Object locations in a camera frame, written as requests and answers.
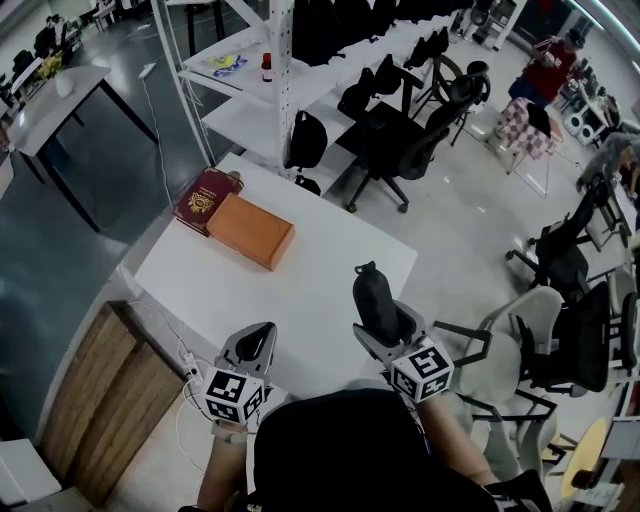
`orange box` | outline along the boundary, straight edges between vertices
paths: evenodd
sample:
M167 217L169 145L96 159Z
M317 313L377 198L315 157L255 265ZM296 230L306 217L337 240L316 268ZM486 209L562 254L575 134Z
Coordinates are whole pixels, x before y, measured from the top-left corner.
M295 233L294 225L229 194L207 222L209 234L269 270L275 270Z

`checkered box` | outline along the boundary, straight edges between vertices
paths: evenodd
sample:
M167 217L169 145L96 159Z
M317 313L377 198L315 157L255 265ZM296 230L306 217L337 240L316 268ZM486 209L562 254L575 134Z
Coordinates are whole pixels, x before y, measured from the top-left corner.
M442 343L426 338L421 347L393 361L391 384L414 402L422 402L449 388L453 362Z
M265 401L263 380L215 367L209 368L202 389L210 415L240 425Z

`power strip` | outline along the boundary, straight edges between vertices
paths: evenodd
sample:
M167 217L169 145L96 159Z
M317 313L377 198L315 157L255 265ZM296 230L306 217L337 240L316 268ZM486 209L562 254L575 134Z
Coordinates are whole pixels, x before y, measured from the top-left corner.
M142 71L140 71L140 74L138 75L138 78L140 80L144 80L145 78L147 78L151 72L156 68L156 63L152 62L151 64L145 64L144 67L142 68Z
M200 373L200 368L198 367L198 363L196 362L196 358L193 355L193 352L187 352L184 356L184 365L189 370L189 375L191 378L197 382L203 383L204 378Z

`red shirt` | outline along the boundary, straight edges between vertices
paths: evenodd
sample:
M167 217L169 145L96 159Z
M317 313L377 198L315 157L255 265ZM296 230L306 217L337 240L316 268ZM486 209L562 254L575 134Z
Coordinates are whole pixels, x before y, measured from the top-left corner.
M571 68L576 62L576 54L568 52L562 40L551 44L544 43L545 40L541 40L533 47L540 53L545 51L551 53L555 59L555 66L546 68L534 59L524 68L522 75L542 96L553 101L560 88L569 79Z

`bracelet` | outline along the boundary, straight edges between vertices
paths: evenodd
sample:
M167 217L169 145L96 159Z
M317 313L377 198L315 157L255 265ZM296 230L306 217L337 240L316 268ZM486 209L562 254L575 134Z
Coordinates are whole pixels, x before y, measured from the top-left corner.
M220 426L217 421L211 423L211 433L227 444L245 444L249 436L249 432L246 429L244 432L234 432Z

